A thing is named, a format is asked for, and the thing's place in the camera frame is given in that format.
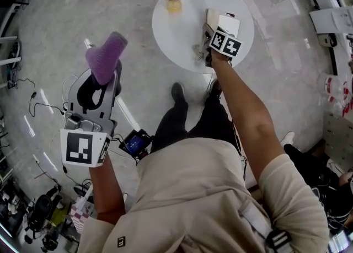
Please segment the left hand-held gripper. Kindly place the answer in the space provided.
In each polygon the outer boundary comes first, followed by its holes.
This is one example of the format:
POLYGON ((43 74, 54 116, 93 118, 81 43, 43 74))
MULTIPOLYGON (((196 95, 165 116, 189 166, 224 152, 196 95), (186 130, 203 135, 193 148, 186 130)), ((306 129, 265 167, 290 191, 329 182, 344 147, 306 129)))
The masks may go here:
POLYGON ((99 85, 90 69, 84 71, 69 89, 65 127, 60 130, 62 161, 65 164, 102 166, 114 136, 115 121, 109 119, 115 97, 121 92, 122 64, 117 62, 113 76, 106 85, 99 85), (101 90, 93 110, 93 84, 101 90), (94 114, 95 119, 82 115, 94 114))

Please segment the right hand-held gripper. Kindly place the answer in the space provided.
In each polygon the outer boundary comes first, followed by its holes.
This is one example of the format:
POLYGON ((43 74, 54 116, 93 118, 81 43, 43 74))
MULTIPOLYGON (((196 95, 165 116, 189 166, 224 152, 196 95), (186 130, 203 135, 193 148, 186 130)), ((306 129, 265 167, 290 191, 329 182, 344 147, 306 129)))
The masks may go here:
POLYGON ((205 66, 212 67, 211 50, 227 56, 231 62, 238 54, 242 43, 221 28, 214 31, 207 23, 202 26, 202 52, 205 52, 205 66))

